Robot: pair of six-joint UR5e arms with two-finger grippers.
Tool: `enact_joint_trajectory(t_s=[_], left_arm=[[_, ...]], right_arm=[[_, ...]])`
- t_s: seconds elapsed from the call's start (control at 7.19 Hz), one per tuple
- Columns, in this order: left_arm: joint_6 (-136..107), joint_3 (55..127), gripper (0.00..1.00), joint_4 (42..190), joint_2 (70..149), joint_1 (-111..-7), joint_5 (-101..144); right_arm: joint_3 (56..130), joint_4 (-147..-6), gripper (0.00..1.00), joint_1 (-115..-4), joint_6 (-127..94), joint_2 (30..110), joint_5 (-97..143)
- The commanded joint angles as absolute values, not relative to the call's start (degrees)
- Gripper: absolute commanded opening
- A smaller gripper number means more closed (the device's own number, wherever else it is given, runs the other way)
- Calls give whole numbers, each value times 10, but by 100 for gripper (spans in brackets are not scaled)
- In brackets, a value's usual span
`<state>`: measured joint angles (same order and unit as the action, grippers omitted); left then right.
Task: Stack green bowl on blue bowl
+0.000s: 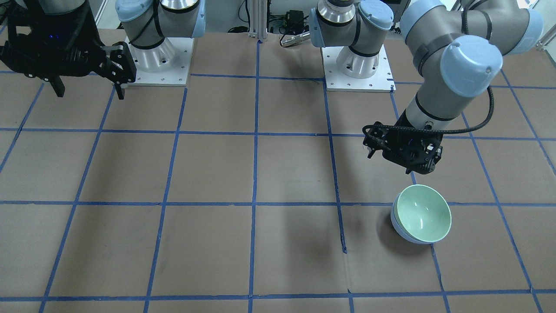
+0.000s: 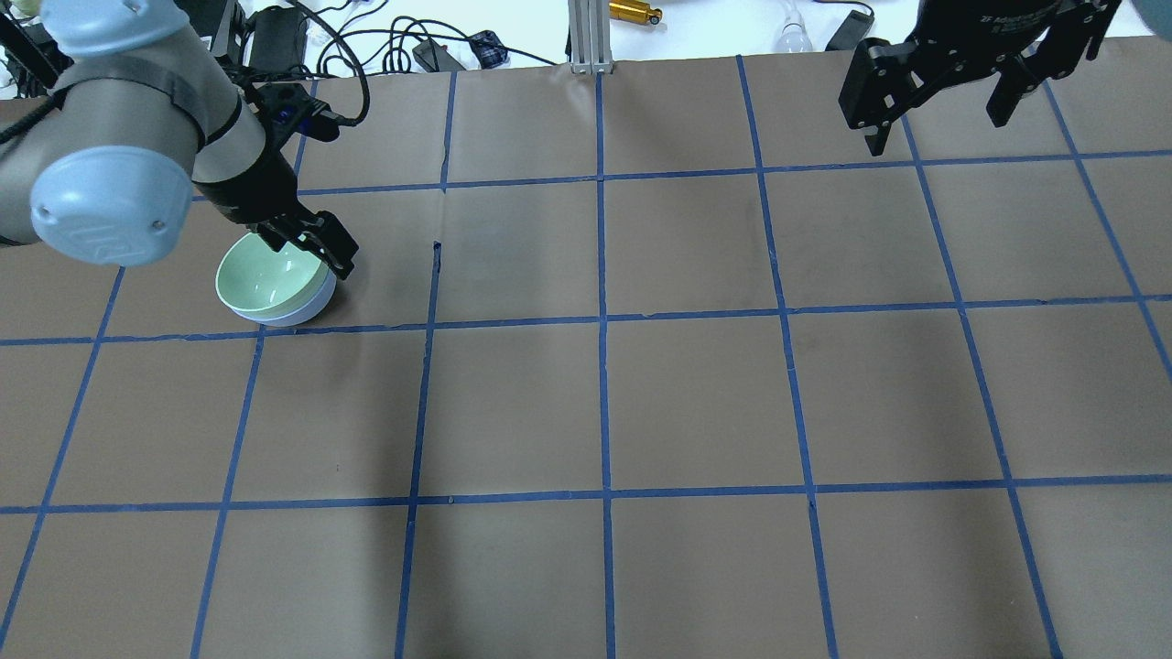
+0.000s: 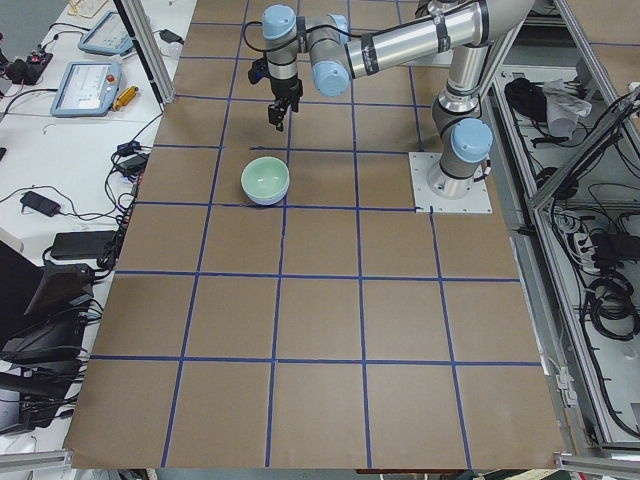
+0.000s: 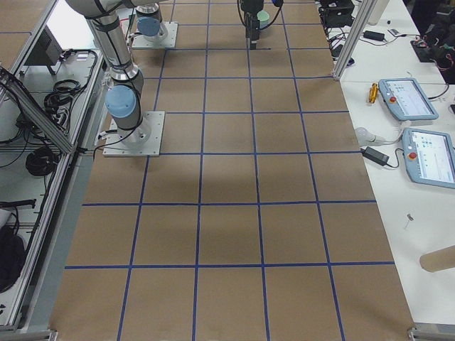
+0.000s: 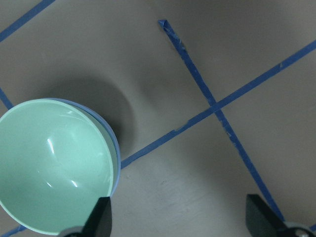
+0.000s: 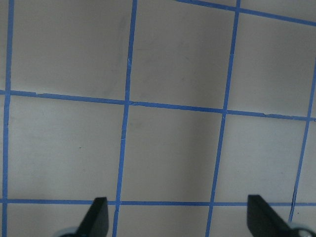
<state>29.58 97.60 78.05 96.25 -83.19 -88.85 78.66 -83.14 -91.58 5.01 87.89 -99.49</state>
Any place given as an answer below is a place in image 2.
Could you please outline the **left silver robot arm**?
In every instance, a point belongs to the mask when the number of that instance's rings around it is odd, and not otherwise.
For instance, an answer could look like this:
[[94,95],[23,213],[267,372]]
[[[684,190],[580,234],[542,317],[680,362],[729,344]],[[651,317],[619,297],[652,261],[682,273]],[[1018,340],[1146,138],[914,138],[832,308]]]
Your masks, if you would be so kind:
[[4,123],[5,247],[149,265],[171,254],[202,195],[271,250],[350,276],[357,242],[298,201],[282,147],[335,140],[354,118],[302,86],[237,86],[171,1],[45,1],[40,16],[71,64]]

